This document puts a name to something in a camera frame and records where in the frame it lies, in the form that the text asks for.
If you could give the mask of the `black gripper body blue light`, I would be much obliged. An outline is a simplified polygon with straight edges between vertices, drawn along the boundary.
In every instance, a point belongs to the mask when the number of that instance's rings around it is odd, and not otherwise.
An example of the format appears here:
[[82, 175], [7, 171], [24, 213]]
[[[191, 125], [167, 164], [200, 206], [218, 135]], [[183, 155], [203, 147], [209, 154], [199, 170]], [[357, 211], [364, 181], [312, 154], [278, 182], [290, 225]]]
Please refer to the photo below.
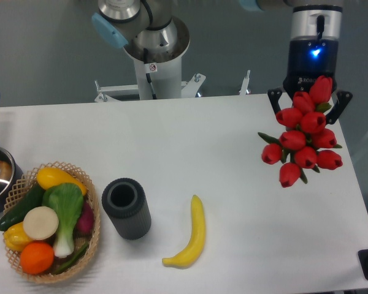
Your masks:
[[322, 75], [332, 78], [332, 90], [337, 89], [335, 68], [338, 42], [335, 40], [292, 40], [289, 43], [288, 67], [283, 89], [293, 98], [298, 91], [308, 92]]

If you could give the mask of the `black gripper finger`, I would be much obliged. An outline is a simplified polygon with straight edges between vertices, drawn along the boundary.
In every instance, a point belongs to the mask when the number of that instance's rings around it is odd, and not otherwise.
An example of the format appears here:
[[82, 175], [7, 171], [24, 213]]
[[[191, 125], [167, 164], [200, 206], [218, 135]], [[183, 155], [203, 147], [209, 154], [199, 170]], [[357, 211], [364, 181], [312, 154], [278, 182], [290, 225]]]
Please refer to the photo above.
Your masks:
[[336, 92], [336, 100], [334, 106], [326, 115], [326, 124], [334, 124], [344, 112], [352, 98], [353, 94], [351, 92], [338, 90]]
[[282, 109], [291, 107], [291, 98], [282, 87], [269, 89], [267, 96], [275, 114]]

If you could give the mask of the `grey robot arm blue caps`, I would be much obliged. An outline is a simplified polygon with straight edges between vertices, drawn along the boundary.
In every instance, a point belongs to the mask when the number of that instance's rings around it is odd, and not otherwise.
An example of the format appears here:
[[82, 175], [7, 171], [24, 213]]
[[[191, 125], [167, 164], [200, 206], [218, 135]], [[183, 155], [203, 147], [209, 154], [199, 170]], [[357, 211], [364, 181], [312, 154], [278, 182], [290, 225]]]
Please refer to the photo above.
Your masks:
[[[282, 94], [293, 97], [324, 94], [317, 102], [334, 124], [352, 99], [337, 89], [335, 67], [339, 47], [342, 1], [242, 1], [249, 11], [293, 8], [288, 68], [281, 88], [267, 92], [273, 111], [279, 111]], [[182, 56], [190, 36], [188, 28], [172, 14], [170, 1], [99, 1], [92, 24], [114, 48], [123, 48], [134, 62], [137, 90], [142, 100], [196, 97], [205, 76], [182, 81]]]

